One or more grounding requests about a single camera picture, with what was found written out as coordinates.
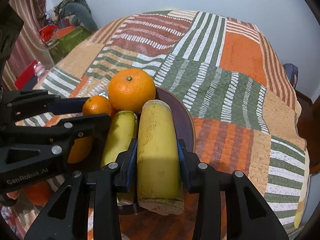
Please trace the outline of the person's right hand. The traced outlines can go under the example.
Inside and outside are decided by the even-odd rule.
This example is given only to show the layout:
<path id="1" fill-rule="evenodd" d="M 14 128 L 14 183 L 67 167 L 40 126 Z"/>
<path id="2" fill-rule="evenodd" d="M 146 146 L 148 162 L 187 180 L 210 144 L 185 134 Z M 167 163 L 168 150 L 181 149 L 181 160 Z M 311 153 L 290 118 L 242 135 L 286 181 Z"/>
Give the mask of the person's right hand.
<path id="1" fill-rule="evenodd" d="M 17 199 L 21 191 L 24 192 L 30 202 L 37 206 L 45 206 L 54 194 L 50 185 L 46 181 L 41 181 L 22 190 L 6 193 L 6 195 L 11 199 Z"/>

